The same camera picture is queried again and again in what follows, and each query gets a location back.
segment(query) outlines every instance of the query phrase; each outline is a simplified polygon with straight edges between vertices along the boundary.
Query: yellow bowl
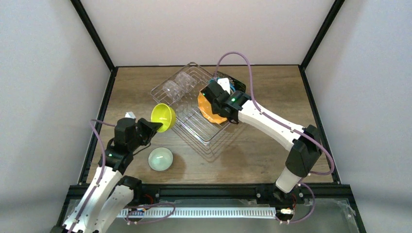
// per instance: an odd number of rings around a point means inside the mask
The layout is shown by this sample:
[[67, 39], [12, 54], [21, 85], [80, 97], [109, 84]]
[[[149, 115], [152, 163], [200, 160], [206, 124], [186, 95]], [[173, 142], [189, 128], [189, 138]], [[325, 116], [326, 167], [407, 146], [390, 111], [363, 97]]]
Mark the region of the yellow bowl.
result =
[[157, 130], [159, 133], [162, 133], [173, 127], [176, 122], [176, 113], [168, 105], [160, 103], [154, 107], [150, 119], [151, 122], [163, 124], [162, 127]]

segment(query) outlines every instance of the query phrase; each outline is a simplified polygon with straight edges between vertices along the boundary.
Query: metal dish rack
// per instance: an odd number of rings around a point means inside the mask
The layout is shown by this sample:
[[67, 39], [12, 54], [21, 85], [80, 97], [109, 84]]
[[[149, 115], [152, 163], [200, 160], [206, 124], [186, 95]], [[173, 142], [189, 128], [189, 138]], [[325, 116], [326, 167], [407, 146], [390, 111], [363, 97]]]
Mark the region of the metal dish rack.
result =
[[[165, 82], [174, 81], [180, 72], [189, 74], [197, 81], [197, 83], [194, 88], [191, 91], [186, 92], [181, 99], [172, 101], [172, 99], [162, 90], [162, 87]], [[153, 88], [150, 92], [157, 103], [167, 104], [174, 109], [177, 119], [176, 125], [178, 127], [183, 127], [205, 146], [207, 146], [217, 134], [230, 124], [228, 121], [225, 121], [222, 124], [211, 123], [202, 115], [202, 112], [198, 107], [197, 97], [199, 92], [209, 84], [211, 79], [213, 79], [213, 74], [203, 69], [200, 65], [191, 62]]]

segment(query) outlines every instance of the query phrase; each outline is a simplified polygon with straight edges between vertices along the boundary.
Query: table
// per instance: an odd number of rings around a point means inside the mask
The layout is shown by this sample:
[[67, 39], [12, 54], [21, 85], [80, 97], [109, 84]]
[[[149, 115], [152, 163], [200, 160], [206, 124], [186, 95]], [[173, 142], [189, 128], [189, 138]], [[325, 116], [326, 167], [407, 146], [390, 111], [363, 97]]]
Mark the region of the table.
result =
[[[214, 71], [214, 67], [204, 68], [211, 73]], [[156, 105], [150, 91], [179, 69], [119, 68], [104, 121], [115, 124], [130, 111], [138, 119], [150, 120]], [[249, 87], [247, 67], [227, 66], [219, 71]], [[296, 124], [315, 125], [297, 66], [253, 66], [252, 71], [255, 97], [262, 106]], [[101, 138], [105, 145], [113, 136], [112, 127], [102, 126]], [[206, 147], [176, 127], [158, 133], [152, 139], [152, 146], [135, 156], [125, 175], [139, 178], [144, 183], [273, 183], [285, 167], [288, 152], [252, 126], [230, 125], [217, 139]], [[174, 154], [172, 166], [163, 172], [153, 171], [148, 165], [149, 153], [157, 147], [167, 147]], [[94, 176], [100, 155], [101, 151], [96, 147], [87, 182]], [[313, 170], [329, 170], [324, 155]], [[310, 176], [305, 181], [332, 182], [332, 177]]]

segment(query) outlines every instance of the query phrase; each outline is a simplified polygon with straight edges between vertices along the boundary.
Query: wall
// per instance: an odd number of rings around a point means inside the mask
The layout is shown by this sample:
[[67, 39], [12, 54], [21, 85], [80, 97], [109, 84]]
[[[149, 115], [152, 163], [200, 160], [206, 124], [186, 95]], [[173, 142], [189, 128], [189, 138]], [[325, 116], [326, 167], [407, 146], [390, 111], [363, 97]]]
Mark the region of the wall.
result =
[[307, 69], [368, 232], [412, 229], [412, 3], [346, 1]]
[[49, 232], [109, 71], [70, 1], [9, 1], [0, 28], [0, 232]]
[[[83, 1], [117, 66], [300, 64], [333, 0]], [[225, 64], [244, 64], [229, 56]]]

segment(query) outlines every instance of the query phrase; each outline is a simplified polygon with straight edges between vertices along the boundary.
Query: wire rack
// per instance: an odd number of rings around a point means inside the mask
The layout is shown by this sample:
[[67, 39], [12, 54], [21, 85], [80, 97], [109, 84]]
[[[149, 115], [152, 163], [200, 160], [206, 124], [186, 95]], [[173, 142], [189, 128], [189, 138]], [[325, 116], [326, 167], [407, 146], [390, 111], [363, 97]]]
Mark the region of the wire rack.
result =
[[[186, 92], [182, 98], [173, 101], [166, 95], [162, 87], [167, 81], [174, 81], [180, 72], [187, 73], [194, 78], [197, 83], [193, 89]], [[228, 121], [223, 122], [222, 124], [212, 123], [202, 115], [202, 112], [199, 109], [197, 101], [199, 92], [209, 84], [211, 79], [213, 79], [211, 73], [203, 69], [200, 65], [191, 62], [153, 88], [150, 92], [156, 102], [167, 104], [174, 109], [178, 127], [183, 127], [205, 146], [207, 146], [217, 134], [230, 124]]]

